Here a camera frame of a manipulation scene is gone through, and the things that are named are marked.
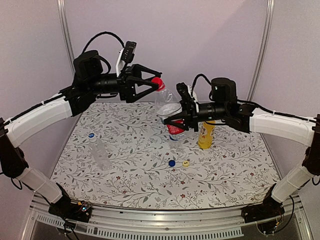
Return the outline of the red-capped clear bottle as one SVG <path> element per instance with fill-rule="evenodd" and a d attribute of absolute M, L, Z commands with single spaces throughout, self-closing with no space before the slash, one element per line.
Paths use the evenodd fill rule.
<path fill-rule="evenodd" d="M 162 91 L 156 91 L 155 109 L 156 115 L 160 118 L 161 122 L 164 123 L 165 118 L 176 113 L 178 110 L 182 109 L 182 107 L 175 94 L 165 87 Z M 184 132 L 183 129 L 172 125 L 165 126 L 168 134 L 176 135 Z"/>

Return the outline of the clear plastic bottle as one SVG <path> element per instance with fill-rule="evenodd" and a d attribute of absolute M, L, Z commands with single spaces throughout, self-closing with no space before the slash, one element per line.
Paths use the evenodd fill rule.
<path fill-rule="evenodd" d="M 104 172 L 109 171 L 112 168 L 112 165 L 103 142 L 97 137 L 96 134 L 93 139 L 90 139 L 88 137 L 88 140 L 88 147 L 90 153 L 95 162 L 97 163 L 98 167 Z"/>

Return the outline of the Pepsi bottle blue label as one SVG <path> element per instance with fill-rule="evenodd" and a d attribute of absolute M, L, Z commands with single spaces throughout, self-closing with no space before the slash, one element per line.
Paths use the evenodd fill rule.
<path fill-rule="evenodd" d="M 179 149 L 182 147 L 185 138 L 186 134 L 184 132 L 169 134 L 168 145 L 171 149 Z"/>

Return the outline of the red bottle cap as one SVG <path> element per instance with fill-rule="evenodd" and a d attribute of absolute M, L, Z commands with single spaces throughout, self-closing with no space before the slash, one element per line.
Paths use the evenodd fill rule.
<path fill-rule="evenodd" d="M 166 87 L 160 77 L 154 77 L 151 82 L 158 85 L 158 89 L 156 90 L 157 92 L 162 91 Z"/>

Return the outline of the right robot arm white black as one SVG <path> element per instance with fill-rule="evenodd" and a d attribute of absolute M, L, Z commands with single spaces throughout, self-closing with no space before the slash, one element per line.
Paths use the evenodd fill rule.
<path fill-rule="evenodd" d="M 244 133 L 262 133 L 292 140 L 306 146 L 303 162 L 267 192 L 258 213 L 269 218 L 284 200 L 320 174 L 320 118 L 301 117 L 268 110 L 251 101 L 239 100 L 236 83 L 225 77 L 211 80 L 210 102 L 197 103 L 185 83 L 176 86 L 182 111 L 165 117 L 164 124 L 198 131 L 198 123 L 221 120 Z"/>

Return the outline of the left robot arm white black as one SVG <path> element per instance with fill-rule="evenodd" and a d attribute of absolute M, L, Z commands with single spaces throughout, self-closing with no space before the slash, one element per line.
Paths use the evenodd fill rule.
<path fill-rule="evenodd" d="M 123 48 L 116 62 L 116 72 L 103 72 L 107 60 L 97 50 L 83 52 L 73 61 L 75 75 L 71 86 L 18 114 L 0 121 L 0 166 L 2 173 L 17 179 L 44 196 L 63 216 L 74 213 L 74 205 L 63 189 L 42 172 L 29 167 L 20 145 L 43 129 L 86 111 L 99 95 L 119 95 L 122 101 L 134 103 L 156 91 L 158 85 L 142 73 L 161 77 L 161 72 L 140 64 L 131 64 L 134 54 Z"/>

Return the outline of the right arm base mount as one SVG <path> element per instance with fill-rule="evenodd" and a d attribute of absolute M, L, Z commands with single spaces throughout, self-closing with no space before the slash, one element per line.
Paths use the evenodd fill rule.
<path fill-rule="evenodd" d="M 285 209 L 283 205 L 267 196 L 260 204 L 248 204 L 241 209 L 241 217 L 245 223 L 264 221 L 273 218 L 271 221 L 264 221 L 257 225 L 258 230 L 264 235 L 274 234 L 282 220 Z"/>

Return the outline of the blue Pepsi bottle cap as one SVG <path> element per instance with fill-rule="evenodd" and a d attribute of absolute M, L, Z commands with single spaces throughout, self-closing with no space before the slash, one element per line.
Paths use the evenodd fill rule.
<path fill-rule="evenodd" d="M 174 160 L 170 160 L 170 161 L 168 162 L 168 165 L 169 165 L 170 167 L 174 167 L 174 166 L 176 165 L 176 162 L 175 162 Z"/>

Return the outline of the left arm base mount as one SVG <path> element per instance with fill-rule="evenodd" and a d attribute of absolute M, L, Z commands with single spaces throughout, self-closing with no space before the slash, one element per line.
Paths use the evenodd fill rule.
<path fill-rule="evenodd" d="M 67 192 L 57 183 L 62 192 L 62 197 L 56 202 L 51 203 L 48 213 L 58 216 L 64 220 L 74 220 L 88 223 L 92 214 L 92 205 L 88 201 L 79 200 L 72 202 Z"/>

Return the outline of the yellow juice bottle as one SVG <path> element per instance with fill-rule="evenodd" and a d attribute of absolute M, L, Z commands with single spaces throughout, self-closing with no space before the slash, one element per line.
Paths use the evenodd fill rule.
<path fill-rule="evenodd" d="M 201 125 L 198 137 L 198 146 L 201 149 L 209 149 L 212 145 L 215 131 L 215 121 L 204 121 Z"/>

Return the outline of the pale yellow bottle cap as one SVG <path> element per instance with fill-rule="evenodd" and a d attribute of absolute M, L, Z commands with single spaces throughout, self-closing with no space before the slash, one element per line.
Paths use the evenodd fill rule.
<path fill-rule="evenodd" d="M 190 165 L 190 162 L 188 160 L 185 160 L 182 162 L 183 167 L 189 167 L 189 165 Z"/>

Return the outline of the white blue bottle cap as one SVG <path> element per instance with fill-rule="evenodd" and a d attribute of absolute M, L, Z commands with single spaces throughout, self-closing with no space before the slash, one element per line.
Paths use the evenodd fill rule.
<path fill-rule="evenodd" d="M 93 139 L 93 138 L 96 137 L 96 135 L 95 135 L 94 133 L 90 133 L 90 134 L 88 135 L 88 137 L 89 137 L 90 139 Z"/>

